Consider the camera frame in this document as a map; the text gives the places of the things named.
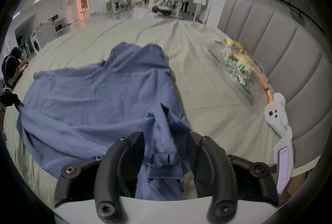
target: upholstered headboard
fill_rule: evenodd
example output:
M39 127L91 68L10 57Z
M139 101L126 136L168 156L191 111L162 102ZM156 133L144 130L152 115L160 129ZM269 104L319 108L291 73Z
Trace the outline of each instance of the upholstered headboard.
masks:
M332 66L300 24L252 0L225 0L218 28L237 40L286 98L295 168L323 151L332 123Z

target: snack bag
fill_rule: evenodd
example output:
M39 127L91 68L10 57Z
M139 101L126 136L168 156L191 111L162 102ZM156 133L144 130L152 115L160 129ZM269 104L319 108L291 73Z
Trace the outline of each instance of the snack bag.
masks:
M259 96L267 78L258 63L243 46L231 39L206 48L210 60L222 72L227 82L243 93L251 104Z

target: beige bedsheet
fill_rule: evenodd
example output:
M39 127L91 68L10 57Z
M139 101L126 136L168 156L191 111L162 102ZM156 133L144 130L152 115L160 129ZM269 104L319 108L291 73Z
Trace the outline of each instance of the beige bedsheet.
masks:
M111 21L71 32L42 49L29 64L14 93L23 101L35 72L106 60L111 49L123 41L139 46L154 43L163 49L173 71L191 129L213 138L227 154L272 164L273 147L279 137L264 119L266 95L261 93L256 110L238 98L203 52L202 46L214 44L207 31L225 37L221 31L198 23L169 19ZM29 187L53 208L57 180L42 170L24 147L15 128L17 117L16 108L8 107L4 129L9 153Z

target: washer door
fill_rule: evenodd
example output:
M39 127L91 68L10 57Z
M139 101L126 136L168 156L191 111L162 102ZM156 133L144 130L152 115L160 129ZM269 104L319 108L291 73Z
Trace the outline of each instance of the washer door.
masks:
M33 45L34 45L35 52L39 52L40 48L39 48L39 44L36 40L33 40Z

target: wrinkled fabric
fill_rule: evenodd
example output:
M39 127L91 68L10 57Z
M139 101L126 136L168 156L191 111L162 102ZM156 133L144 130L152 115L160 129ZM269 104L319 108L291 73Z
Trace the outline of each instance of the wrinkled fabric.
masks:
M16 123L33 159L59 178L68 163L104 155L116 140L143 131L136 198L181 200L188 124L157 45L121 43L108 60L34 74Z

